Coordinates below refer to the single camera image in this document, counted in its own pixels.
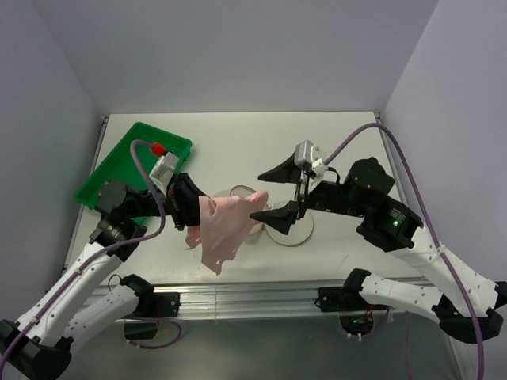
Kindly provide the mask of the white mesh laundry bag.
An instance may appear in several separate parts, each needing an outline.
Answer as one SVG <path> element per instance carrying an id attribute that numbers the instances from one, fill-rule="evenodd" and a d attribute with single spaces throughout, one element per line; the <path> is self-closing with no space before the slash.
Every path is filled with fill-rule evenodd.
<path id="1" fill-rule="evenodd" d="M 214 194 L 214 197 L 239 196 L 246 198 L 253 195 L 255 189 L 244 184 L 235 185 L 232 188 L 220 190 Z M 291 225 L 288 234 L 282 234 L 271 226 L 264 224 L 255 224 L 249 232 L 246 244 L 254 244 L 262 234 L 266 234 L 268 238 L 277 245 L 284 247 L 297 247 L 309 241 L 314 233 L 315 220 L 314 216 L 307 211 L 305 217 Z"/>

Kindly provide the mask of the pink bra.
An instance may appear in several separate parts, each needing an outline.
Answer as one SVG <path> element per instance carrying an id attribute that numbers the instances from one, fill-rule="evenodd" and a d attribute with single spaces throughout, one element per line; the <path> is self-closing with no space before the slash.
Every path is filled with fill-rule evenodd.
<path id="1" fill-rule="evenodd" d="M 263 211 L 269 200 L 266 190 L 242 198 L 200 196 L 200 224 L 189 226 L 185 243 L 189 249 L 201 247 L 201 263 L 220 275 L 223 263 L 233 260 L 248 238 L 256 221 L 251 214 Z"/>

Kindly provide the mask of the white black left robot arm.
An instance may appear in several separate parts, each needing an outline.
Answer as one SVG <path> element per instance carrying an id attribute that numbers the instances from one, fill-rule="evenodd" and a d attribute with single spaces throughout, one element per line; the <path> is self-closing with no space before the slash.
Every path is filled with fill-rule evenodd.
<path id="1" fill-rule="evenodd" d="M 1 364 L 11 364 L 30 379 L 57 379 L 78 346 L 122 317 L 154 320 L 162 307 L 154 287 L 127 275 L 104 298 L 84 307 L 100 283 L 150 239 L 137 218 L 170 216 L 178 230 L 200 223 L 203 192 L 186 173 L 161 189 L 138 190 L 107 180 L 94 206 L 101 220 L 76 261 L 28 312 L 1 322 Z"/>

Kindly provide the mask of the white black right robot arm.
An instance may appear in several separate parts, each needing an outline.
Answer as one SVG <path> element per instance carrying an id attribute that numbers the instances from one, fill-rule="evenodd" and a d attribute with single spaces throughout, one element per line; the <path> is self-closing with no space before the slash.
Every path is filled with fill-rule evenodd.
<path id="1" fill-rule="evenodd" d="M 390 197 L 395 181 L 376 158 L 353 163 L 345 179 L 319 180 L 309 165 L 293 158 L 259 175 L 272 183 L 292 183 L 295 198 L 283 207 L 251 214 L 282 234 L 308 210 L 357 217 L 356 231 L 385 253 L 404 261 L 431 284 L 428 287 L 385 279 L 367 269 L 353 269 L 340 287 L 323 287 L 316 301 L 322 312 L 353 311 L 362 306 L 390 306 L 434 321 L 454 339 L 476 344 L 499 335 L 506 304 L 506 283 L 479 275 L 445 247 L 431 245 L 421 218 Z"/>

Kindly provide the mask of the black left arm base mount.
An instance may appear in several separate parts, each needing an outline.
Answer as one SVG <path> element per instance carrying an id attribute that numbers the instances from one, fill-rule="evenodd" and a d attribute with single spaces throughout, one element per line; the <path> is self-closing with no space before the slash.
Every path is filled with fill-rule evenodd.
<path id="1" fill-rule="evenodd" d="M 181 304 L 181 294 L 175 291 L 155 292 L 141 298 L 135 311 L 124 319 L 124 338 L 140 345 L 163 345 L 179 338 L 182 327 L 175 321 Z"/>

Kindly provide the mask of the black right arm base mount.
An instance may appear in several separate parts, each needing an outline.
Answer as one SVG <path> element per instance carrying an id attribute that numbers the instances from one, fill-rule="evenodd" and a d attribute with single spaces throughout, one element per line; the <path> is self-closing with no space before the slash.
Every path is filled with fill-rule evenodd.
<path id="1" fill-rule="evenodd" d="M 344 291 L 342 287 L 320 287 L 314 305 L 322 313 L 347 313 L 339 317 L 341 330 L 348 339 L 361 340 L 371 333 L 375 326 L 372 305 L 361 297 Z"/>

